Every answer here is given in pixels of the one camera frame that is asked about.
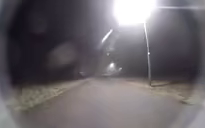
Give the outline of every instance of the distant light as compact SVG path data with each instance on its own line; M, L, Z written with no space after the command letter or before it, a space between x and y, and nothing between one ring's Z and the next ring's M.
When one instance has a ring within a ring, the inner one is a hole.
M155 8L155 0L114 0L114 17L120 26L135 26L144 23Z
M109 69L114 69L115 68L115 63L110 63L109 64Z

